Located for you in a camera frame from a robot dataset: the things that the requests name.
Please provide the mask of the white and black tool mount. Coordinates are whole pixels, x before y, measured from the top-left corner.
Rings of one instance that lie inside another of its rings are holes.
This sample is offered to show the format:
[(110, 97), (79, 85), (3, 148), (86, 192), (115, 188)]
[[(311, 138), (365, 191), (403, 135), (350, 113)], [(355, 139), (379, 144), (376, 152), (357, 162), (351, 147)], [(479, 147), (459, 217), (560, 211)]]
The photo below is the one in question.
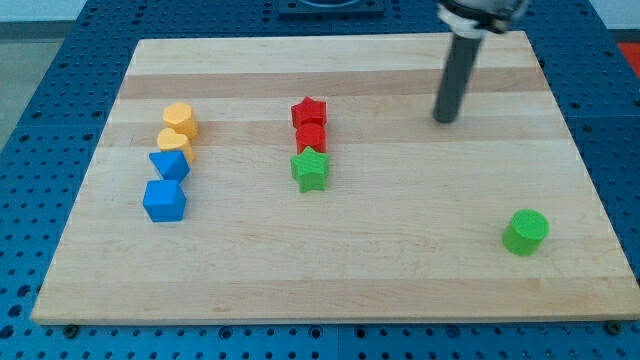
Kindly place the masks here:
[(529, 0), (438, 0), (438, 17), (454, 34), (480, 39), (503, 34), (526, 12)]

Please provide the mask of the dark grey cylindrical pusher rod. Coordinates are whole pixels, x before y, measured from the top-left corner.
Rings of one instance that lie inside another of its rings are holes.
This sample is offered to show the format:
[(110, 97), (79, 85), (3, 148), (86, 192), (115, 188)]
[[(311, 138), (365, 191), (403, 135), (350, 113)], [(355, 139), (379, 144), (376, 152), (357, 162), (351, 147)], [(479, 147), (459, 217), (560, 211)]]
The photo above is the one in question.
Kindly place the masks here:
[(457, 119), (482, 41), (453, 34), (432, 112), (437, 122)]

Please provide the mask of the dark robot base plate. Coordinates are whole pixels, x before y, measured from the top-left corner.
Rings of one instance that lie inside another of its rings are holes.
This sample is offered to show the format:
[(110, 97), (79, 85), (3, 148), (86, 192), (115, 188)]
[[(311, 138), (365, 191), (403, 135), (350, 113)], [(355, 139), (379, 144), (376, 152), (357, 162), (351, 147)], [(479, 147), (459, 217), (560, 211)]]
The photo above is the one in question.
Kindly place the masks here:
[(385, 0), (278, 0), (278, 19), (339, 16), (385, 16)]

